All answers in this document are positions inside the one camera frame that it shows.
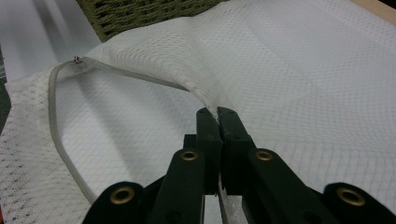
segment wicker basket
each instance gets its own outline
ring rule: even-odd
[[[77,0],[93,29],[105,42],[136,27],[195,16],[224,0]]]

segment textured fabric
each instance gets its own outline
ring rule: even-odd
[[[87,57],[236,110],[310,187],[396,211],[396,29],[348,1],[232,1],[124,32]]]
[[[79,223],[90,208],[52,142],[47,69],[10,82],[1,135],[1,196],[6,223]]]
[[[395,54],[395,27],[348,1],[223,3],[124,32],[86,55],[196,98],[111,71],[60,74],[60,138],[95,194],[122,179],[147,185],[194,132],[199,101],[213,113],[226,106],[307,186],[347,182],[396,213]],[[76,223],[89,207],[50,139],[50,71],[7,85],[0,202],[9,223]],[[210,200],[206,222],[219,223]],[[243,223],[238,200],[225,200],[229,222]]]

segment white table surface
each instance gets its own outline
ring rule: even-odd
[[[7,80],[84,55],[101,42],[75,0],[0,1]]]

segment white cloth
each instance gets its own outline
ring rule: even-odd
[[[183,134],[194,132],[199,99],[213,113],[219,105],[238,112],[256,145],[277,152],[307,186],[347,182],[396,213],[395,54],[395,26],[348,1],[231,1],[115,36],[82,59],[103,71],[65,67],[55,121],[92,197],[117,181],[147,185],[163,175]],[[64,77],[73,69],[84,74]],[[64,214],[61,222],[74,223],[89,207],[51,139],[52,70],[7,86],[0,202],[9,222]],[[174,83],[196,99],[111,76],[120,71]],[[69,206],[55,186],[73,195]],[[215,213],[207,222],[219,223]]]

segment brass grommet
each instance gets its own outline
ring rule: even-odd
[[[110,201],[114,204],[128,203],[134,197],[134,189],[129,186],[119,187],[110,195]]]
[[[185,151],[180,155],[184,161],[195,161],[198,158],[198,153],[194,151]]]
[[[273,158],[273,155],[266,151],[258,151],[256,152],[256,158],[261,161],[270,161]]]
[[[353,189],[339,188],[337,190],[338,197],[346,203],[350,203],[355,206],[363,206],[366,204],[364,198]]]

